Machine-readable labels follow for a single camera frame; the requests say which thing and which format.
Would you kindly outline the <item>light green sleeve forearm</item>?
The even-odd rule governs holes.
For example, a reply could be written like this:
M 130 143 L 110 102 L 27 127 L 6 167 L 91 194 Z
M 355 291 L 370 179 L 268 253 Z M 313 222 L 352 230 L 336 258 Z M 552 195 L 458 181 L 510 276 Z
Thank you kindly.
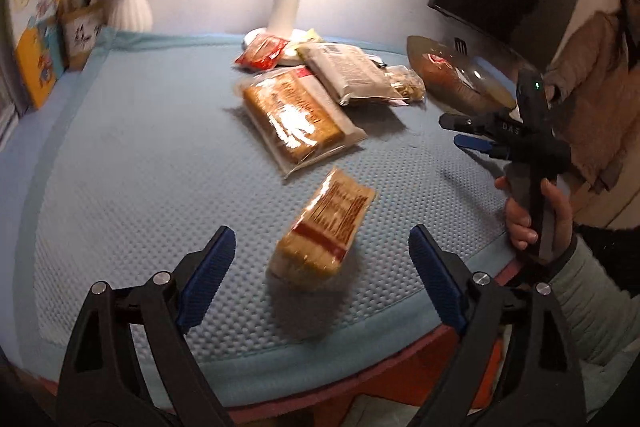
M 639 356 L 639 299 L 622 291 L 576 235 L 552 277 L 575 343 L 588 416 L 611 399 Z

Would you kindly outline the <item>person right hand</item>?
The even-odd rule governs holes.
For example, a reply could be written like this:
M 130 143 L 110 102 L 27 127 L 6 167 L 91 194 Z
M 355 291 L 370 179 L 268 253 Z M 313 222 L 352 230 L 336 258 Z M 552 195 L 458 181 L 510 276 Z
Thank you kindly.
M 564 181 L 543 179 L 539 185 L 541 199 L 532 202 L 529 209 L 514 198 L 506 176 L 499 176 L 495 187 L 508 195 L 504 221 L 509 239 L 518 251 L 543 265 L 567 251 L 573 238 L 573 209 Z

